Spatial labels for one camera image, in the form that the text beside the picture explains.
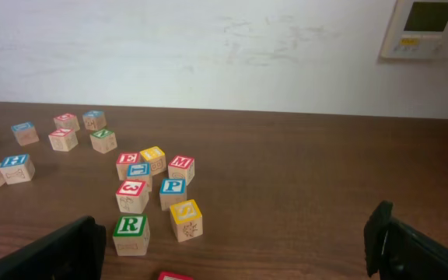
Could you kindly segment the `blue P block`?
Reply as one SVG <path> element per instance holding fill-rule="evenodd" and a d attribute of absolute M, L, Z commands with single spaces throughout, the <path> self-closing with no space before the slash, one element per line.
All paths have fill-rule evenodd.
<path fill-rule="evenodd" d="M 165 178 L 159 190 L 161 209 L 166 211 L 171 205 L 187 200 L 185 179 Z"/>

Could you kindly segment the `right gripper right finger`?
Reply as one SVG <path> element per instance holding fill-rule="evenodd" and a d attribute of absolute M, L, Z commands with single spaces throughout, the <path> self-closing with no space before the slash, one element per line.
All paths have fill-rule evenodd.
<path fill-rule="evenodd" d="M 382 201 L 364 226 L 366 273 L 381 280 L 448 280 L 448 248 L 392 216 Z"/>

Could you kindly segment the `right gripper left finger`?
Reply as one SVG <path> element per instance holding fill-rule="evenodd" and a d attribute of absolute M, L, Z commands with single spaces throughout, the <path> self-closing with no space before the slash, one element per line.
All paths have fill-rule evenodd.
<path fill-rule="evenodd" d="M 84 216 L 0 259 L 0 280 L 101 278 L 106 227 Z"/>

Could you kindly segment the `green R block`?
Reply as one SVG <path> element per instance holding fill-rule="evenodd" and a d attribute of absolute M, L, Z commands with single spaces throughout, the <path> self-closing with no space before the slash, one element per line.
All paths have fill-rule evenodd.
<path fill-rule="evenodd" d="M 147 215 L 123 215 L 115 226 L 114 246 L 118 256 L 145 256 L 150 241 Z"/>

